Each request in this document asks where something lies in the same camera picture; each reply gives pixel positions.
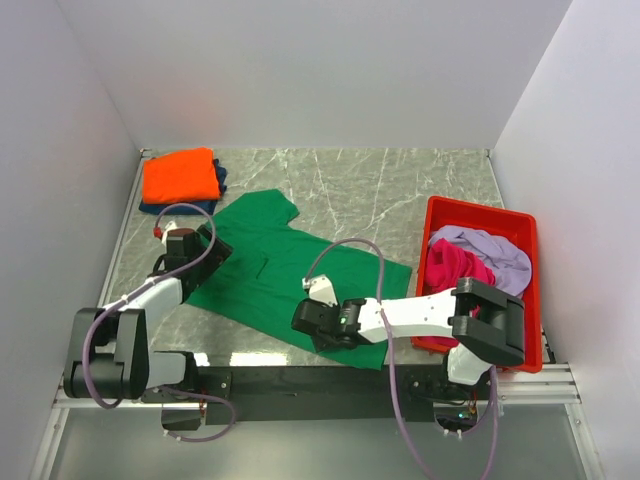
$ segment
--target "pile of clothes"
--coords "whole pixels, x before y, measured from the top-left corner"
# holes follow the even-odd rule
[[[425,282],[432,293],[455,287],[459,278],[473,277],[521,298],[531,275],[527,254],[499,235],[447,225],[429,239]],[[453,338],[421,339],[449,347],[458,345]]]
[[[173,203],[191,203],[213,214],[227,189],[227,170],[210,148],[195,148],[147,160],[142,169],[142,201],[139,210],[159,214]],[[197,215],[195,209],[178,207],[172,215]]]

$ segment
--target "green cloth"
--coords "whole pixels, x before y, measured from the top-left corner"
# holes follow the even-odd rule
[[[191,294],[187,303],[224,315],[309,352],[311,338],[291,328],[298,303],[306,298],[302,278],[318,254],[331,242],[287,224],[296,206],[279,190],[245,193],[214,217],[216,233],[233,254]],[[340,301],[374,297],[378,258],[370,253],[336,247],[314,275],[326,274]],[[383,298],[404,298],[411,269],[387,261]],[[380,369],[387,342],[322,356],[359,368]]]

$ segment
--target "purple cloth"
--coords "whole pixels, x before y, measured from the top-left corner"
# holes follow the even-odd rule
[[[441,238],[476,254],[495,274],[497,288],[522,297],[524,289],[531,282],[531,260],[509,240],[489,235],[484,230],[446,225],[431,236],[429,245]]]

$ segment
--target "gray marble surface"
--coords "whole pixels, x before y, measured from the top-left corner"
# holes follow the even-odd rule
[[[147,150],[144,159],[165,151]],[[243,193],[278,188],[300,210],[291,226],[327,239],[361,236],[385,256],[413,269],[415,291],[427,200],[444,195],[502,206],[485,150],[428,149],[218,149],[229,175],[218,209]],[[140,182],[109,284],[111,300],[140,285],[161,244],[153,237],[155,216],[140,213]],[[201,218],[178,217],[196,227]],[[204,353],[211,365],[332,365],[331,360],[290,346],[220,315],[181,305],[151,332],[156,350]],[[399,363],[440,362],[395,340]]]

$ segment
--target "stack of folded clothes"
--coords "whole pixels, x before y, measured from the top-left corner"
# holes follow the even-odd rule
[[[213,214],[227,187],[227,170],[220,166],[210,148],[174,152],[147,160],[142,170],[140,211],[157,215],[174,203],[191,203]],[[178,207],[172,215],[197,215],[188,207]]]

